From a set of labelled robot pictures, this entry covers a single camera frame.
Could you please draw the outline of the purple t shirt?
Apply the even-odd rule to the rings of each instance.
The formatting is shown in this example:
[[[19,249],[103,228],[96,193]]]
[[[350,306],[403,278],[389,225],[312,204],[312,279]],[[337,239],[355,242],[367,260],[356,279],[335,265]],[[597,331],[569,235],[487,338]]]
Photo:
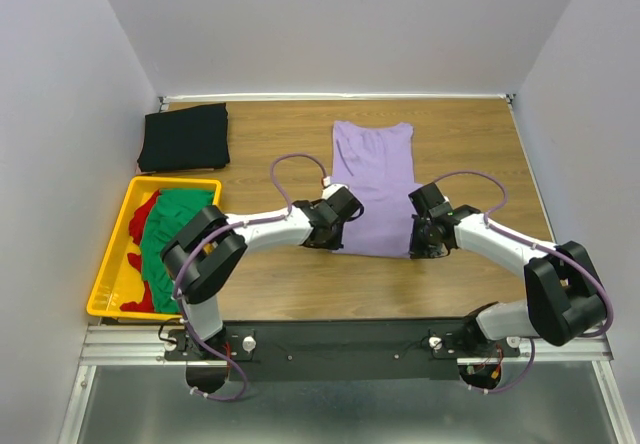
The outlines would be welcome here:
[[[407,258],[414,208],[413,126],[365,128],[347,121],[333,125],[332,181],[345,184],[364,207],[344,226],[345,255]]]

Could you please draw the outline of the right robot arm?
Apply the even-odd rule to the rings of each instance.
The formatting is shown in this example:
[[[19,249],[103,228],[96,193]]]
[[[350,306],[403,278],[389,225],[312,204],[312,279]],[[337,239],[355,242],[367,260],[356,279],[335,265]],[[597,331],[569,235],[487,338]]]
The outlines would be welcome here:
[[[469,354],[480,356],[510,337],[540,338],[562,346],[594,337],[612,323],[605,295],[586,249],[557,245],[515,232],[464,205],[415,204],[410,256],[446,257],[454,249],[483,256],[524,281],[525,298],[490,303],[467,315],[454,336]]]

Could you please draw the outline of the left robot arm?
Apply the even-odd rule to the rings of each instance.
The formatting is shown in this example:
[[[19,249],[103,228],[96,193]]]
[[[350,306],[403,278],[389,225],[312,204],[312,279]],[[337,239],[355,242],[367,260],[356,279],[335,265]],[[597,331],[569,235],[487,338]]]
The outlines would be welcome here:
[[[222,350],[217,295],[243,257],[282,246],[339,250],[345,225],[364,215],[364,205],[343,184],[325,186],[315,200],[285,202],[280,210],[246,215],[209,205],[161,251],[187,346],[197,357],[211,359]]]

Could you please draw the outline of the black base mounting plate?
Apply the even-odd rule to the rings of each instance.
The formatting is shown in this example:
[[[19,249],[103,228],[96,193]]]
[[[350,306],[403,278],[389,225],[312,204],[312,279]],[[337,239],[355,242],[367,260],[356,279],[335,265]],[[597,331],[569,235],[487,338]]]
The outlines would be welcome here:
[[[233,381],[458,380],[465,363],[519,356],[507,341],[475,339],[462,318],[311,321],[228,321],[209,345],[240,366],[203,349],[182,329],[170,330],[164,357],[189,366],[189,383],[218,389]]]

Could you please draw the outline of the folded black t shirt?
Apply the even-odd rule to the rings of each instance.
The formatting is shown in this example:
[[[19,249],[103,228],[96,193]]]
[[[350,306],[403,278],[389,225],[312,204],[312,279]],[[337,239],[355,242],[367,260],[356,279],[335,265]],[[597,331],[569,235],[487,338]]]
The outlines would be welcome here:
[[[225,103],[145,116],[142,173],[221,169],[230,163]]]

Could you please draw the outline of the green t shirt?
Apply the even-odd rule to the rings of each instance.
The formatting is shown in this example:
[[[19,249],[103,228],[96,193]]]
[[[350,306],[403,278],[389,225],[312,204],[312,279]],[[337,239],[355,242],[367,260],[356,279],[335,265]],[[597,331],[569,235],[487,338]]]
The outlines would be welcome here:
[[[162,262],[161,251],[200,210],[212,204],[214,197],[214,191],[203,189],[163,189],[152,206],[139,247],[141,275],[149,284],[156,313],[178,313],[172,299],[174,284]]]

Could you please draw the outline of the red t shirt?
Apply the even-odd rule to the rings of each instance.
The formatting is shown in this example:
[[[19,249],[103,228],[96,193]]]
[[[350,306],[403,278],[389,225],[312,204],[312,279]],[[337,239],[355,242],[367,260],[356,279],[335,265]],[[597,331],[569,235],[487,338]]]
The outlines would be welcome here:
[[[140,246],[141,244],[148,216],[159,196],[159,191],[154,192],[143,205],[134,211],[133,217],[129,221],[129,236],[136,246]],[[132,268],[139,274],[142,274],[142,256],[140,254],[128,253],[127,260]],[[143,296],[139,301],[125,302],[120,305],[119,309],[124,312],[154,313],[155,308],[152,302],[152,292],[149,283],[143,280]]]

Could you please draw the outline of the yellow plastic bin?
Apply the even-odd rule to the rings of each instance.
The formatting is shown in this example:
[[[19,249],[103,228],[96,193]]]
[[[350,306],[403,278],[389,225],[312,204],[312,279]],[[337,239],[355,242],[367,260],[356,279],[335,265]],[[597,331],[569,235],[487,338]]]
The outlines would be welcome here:
[[[156,191],[182,188],[211,191],[212,203],[220,202],[222,183],[216,179],[137,176],[130,181],[86,304],[89,315],[133,321],[166,321],[174,317],[166,313],[123,311],[120,306],[142,302],[145,294],[141,274],[128,260],[130,254],[139,252],[129,233],[134,212]]]

